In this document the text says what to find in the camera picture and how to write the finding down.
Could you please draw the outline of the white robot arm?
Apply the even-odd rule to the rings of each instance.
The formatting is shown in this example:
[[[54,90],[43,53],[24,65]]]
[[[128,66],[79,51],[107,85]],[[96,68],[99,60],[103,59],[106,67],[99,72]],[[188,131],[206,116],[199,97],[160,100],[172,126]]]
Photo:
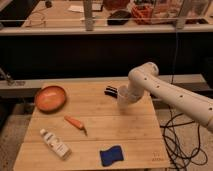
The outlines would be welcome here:
[[[159,69],[153,62],[133,68],[128,74],[128,102],[137,102],[144,91],[148,91],[213,133],[213,99],[162,81],[158,74]]]

